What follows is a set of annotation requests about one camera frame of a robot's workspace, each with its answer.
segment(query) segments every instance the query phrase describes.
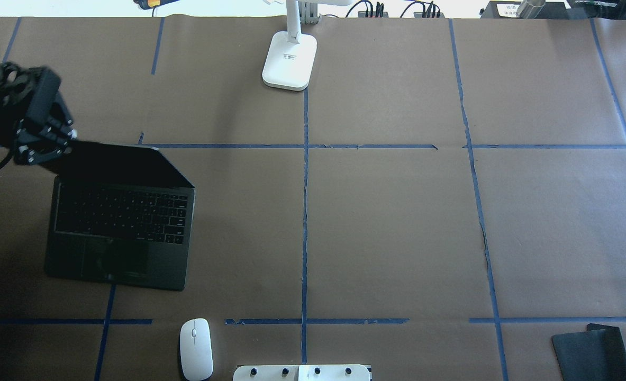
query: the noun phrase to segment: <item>black pad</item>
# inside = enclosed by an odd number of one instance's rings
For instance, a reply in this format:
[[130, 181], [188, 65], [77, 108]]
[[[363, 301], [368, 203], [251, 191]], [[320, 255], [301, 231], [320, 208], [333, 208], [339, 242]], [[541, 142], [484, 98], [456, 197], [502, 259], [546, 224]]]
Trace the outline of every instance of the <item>black pad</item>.
[[564, 381], [626, 381], [626, 355], [618, 327], [588, 324], [588, 331], [552, 336]]

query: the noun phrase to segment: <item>white computer mouse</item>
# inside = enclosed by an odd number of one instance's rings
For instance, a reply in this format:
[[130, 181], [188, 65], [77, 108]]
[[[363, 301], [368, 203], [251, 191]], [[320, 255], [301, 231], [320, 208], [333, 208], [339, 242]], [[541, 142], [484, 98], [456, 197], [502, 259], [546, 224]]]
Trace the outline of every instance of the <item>white computer mouse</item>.
[[202, 381], [214, 371], [209, 323], [205, 319], [186, 321], [179, 337], [182, 370], [189, 381]]

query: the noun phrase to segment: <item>blue painter's tape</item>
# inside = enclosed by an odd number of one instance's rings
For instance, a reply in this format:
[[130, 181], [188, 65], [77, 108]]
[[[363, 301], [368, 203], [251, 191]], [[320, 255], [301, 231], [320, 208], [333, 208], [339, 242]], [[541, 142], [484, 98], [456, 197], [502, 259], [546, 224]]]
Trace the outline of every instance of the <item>blue painter's tape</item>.
[[20, 26], [21, 26], [21, 18], [17, 17], [17, 22], [14, 25], [14, 31], [12, 32], [12, 37], [10, 37], [10, 43], [7, 44], [7, 50], [5, 50], [5, 56], [3, 57], [3, 62], [7, 62], [7, 59], [10, 58], [12, 45], [14, 45], [14, 40], [16, 39], [16, 35], [19, 32]]
[[278, 324], [301, 324], [301, 319], [225, 319], [225, 325], [278, 325]]
[[[472, 318], [471, 324], [494, 324], [494, 319]], [[564, 317], [507, 317], [501, 318], [503, 324], [523, 323], [626, 323], [626, 316], [564, 316]]]
[[144, 144], [158, 149], [303, 149], [303, 144]]
[[492, 310], [494, 311], [494, 325], [496, 328], [496, 342], [498, 345], [498, 356], [501, 361], [501, 373], [504, 381], [508, 381], [508, 367], [506, 366], [506, 352], [503, 347], [503, 334], [501, 331], [501, 320], [498, 315], [498, 303], [496, 301], [496, 287], [494, 286], [494, 273], [492, 272], [492, 260], [489, 256], [489, 244], [487, 243], [487, 230], [484, 222], [484, 213], [482, 212], [482, 200], [480, 200], [479, 186], [477, 183], [477, 172], [475, 172], [475, 157], [473, 156], [473, 143], [470, 138], [470, 127], [468, 125], [468, 116], [466, 109], [463, 107], [463, 84], [461, 80], [461, 70], [458, 65], [458, 52], [456, 51], [456, 38], [453, 33], [453, 21], [449, 19], [449, 31], [451, 36], [451, 50], [453, 52], [453, 65], [456, 70], [456, 82], [458, 84], [458, 97], [461, 103], [461, 115], [463, 124], [466, 127], [466, 143], [468, 147], [468, 159], [470, 160], [470, 173], [473, 176], [473, 188], [475, 190], [475, 202], [477, 203], [477, 217], [479, 219], [480, 228], [482, 229], [482, 237], [484, 238], [484, 255], [487, 261], [487, 280], [489, 282], [489, 294], [492, 298]]
[[473, 149], [626, 149], [625, 144], [473, 144]]
[[409, 319], [393, 318], [393, 319], [308, 319], [308, 324], [404, 324]]
[[103, 319], [0, 319], [0, 325], [103, 324]]
[[311, 149], [434, 149], [432, 144], [315, 144]]
[[303, 263], [301, 269], [301, 363], [308, 362], [308, 88], [303, 90]]
[[600, 46], [600, 39], [597, 36], [597, 28], [595, 27], [594, 19], [591, 19], [591, 29], [593, 31], [593, 39], [595, 41], [595, 46], [597, 48], [597, 55], [600, 58], [600, 63], [602, 64], [602, 69], [604, 70], [605, 77], [607, 79], [607, 84], [610, 88], [611, 97], [613, 98], [613, 103], [616, 107], [616, 113], [618, 114], [618, 118], [621, 121], [621, 126], [623, 127], [623, 132], [626, 140], [626, 122], [623, 116], [623, 112], [621, 111], [621, 105], [618, 101], [618, 96], [616, 95], [616, 90], [613, 88], [613, 83], [611, 82], [611, 76], [609, 69], [607, 67], [607, 62], [605, 61], [605, 56], [602, 54], [602, 48]]
[[165, 29], [165, 18], [160, 18], [160, 30], [158, 30], [158, 43], [155, 45], [155, 56], [153, 56], [153, 68], [150, 70], [151, 75], [155, 75], [158, 69], [158, 55], [160, 54], [160, 44], [162, 43], [162, 31]]
[[94, 374], [94, 381], [101, 378], [101, 369], [103, 364], [103, 353], [105, 352], [105, 343], [108, 338], [108, 326], [110, 325], [110, 315], [113, 312], [113, 300], [115, 299], [115, 285], [110, 287], [110, 295], [108, 297], [108, 307], [105, 311], [105, 320], [103, 321], [102, 342], [99, 346], [99, 359], [97, 360], [97, 369]]
[[153, 319], [112, 319], [110, 325], [151, 325]]

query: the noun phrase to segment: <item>white device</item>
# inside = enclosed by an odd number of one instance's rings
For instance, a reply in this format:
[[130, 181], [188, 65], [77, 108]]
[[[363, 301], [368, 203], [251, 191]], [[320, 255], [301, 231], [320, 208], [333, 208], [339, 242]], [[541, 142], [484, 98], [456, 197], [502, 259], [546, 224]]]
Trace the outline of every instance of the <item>white device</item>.
[[233, 381], [371, 381], [368, 367], [360, 364], [241, 366]]
[[[308, 3], [349, 5], [352, 0], [321, 0]], [[297, 92], [305, 89], [310, 82], [316, 52], [315, 37], [301, 33], [298, 2], [287, 0], [287, 31], [277, 32], [271, 40], [264, 72], [261, 74], [265, 84]]]
[[182, 371], [188, 381], [202, 381], [214, 372], [212, 342], [209, 323], [205, 319], [193, 319], [182, 325], [179, 336]]

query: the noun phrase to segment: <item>laptop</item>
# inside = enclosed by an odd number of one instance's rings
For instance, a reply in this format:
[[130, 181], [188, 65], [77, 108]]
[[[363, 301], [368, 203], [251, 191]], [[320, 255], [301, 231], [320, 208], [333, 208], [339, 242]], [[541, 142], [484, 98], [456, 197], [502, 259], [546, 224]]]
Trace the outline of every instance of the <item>laptop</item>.
[[51, 277], [184, 289], [195, 188], [159, 150], [73, 140], [54, 180]]

